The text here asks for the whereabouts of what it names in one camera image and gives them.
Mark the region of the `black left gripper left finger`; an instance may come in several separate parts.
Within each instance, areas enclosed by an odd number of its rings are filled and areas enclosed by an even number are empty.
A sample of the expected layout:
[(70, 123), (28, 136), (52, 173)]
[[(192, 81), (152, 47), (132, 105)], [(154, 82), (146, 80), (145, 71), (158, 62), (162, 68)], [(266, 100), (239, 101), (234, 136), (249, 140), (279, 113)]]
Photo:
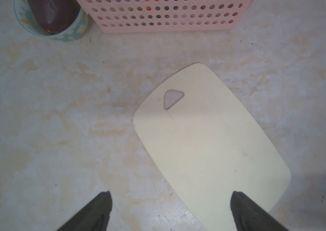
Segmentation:
[(112, 207), (111, 193), (101, 192), (57, 231), (106, 231)]

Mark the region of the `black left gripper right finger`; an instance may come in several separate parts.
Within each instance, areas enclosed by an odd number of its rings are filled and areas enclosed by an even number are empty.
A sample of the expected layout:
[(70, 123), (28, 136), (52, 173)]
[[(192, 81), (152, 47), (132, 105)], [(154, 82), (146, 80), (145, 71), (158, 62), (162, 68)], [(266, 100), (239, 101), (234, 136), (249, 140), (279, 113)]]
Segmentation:
[(288, 231), (243, 192), (233, 191), (230, 208), (238, 231)]

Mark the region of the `cream plastic cutting board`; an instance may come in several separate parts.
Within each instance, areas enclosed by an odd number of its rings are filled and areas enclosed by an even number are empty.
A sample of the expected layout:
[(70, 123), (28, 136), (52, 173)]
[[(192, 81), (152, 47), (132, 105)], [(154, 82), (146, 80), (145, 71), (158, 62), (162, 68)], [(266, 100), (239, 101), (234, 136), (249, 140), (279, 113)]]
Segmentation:
[(208, 231), (234, 231), (234, 191), (270, 211), (290, 184), (283, 158), (249, 111), (204, 64), (181, 69), (133, 116), (147, 152)]

